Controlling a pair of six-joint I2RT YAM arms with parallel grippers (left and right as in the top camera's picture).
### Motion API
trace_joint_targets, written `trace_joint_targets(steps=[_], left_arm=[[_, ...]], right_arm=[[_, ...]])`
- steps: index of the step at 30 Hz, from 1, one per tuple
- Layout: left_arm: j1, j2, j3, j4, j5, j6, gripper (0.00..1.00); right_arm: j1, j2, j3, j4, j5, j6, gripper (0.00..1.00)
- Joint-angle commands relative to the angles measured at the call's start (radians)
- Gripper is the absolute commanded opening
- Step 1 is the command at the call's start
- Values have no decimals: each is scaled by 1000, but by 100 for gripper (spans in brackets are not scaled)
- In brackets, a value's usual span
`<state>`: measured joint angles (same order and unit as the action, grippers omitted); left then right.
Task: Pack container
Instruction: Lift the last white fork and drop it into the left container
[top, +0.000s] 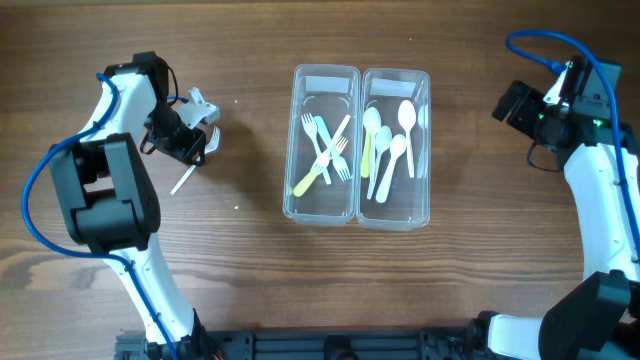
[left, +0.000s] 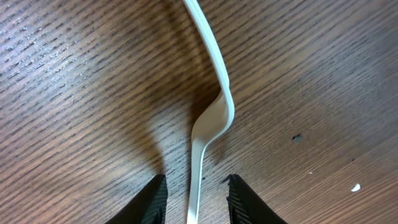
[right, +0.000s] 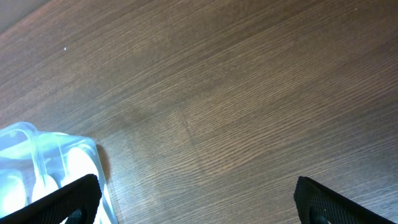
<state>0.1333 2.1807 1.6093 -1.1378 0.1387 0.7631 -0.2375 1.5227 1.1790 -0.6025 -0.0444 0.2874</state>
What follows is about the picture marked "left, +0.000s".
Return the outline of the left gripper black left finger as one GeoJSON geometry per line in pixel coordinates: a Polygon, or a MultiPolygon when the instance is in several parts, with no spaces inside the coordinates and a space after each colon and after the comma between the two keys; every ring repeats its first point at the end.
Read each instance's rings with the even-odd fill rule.
{"type": "Polygon", "coordinates": [[[166,176],[157,174],[106,224],[164,224],[167,198],[166,176]]]}

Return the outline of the beige plastic fork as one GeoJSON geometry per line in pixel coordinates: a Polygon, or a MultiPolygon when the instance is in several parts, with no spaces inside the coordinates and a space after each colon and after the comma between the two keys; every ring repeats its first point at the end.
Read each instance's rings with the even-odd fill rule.
{"type": "Polygon", "coordinates": [[[184,0],[184,4],[200,33],[221,87],[218,97],[198,117],[192,128],[187,224],[197,224],[204,154],[209,144],[225,133],[231,126],[235,108],[229,88],[228,72],[214,33],[196,0],[184,0]]]}

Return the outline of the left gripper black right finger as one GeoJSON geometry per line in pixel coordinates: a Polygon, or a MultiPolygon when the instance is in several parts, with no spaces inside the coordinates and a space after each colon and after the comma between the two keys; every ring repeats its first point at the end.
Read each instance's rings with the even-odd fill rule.
{"type": "Polygon", "coordinates": [[[228,180],[231,224],[287,224],[238,174],[230,174],[228,180]]]}

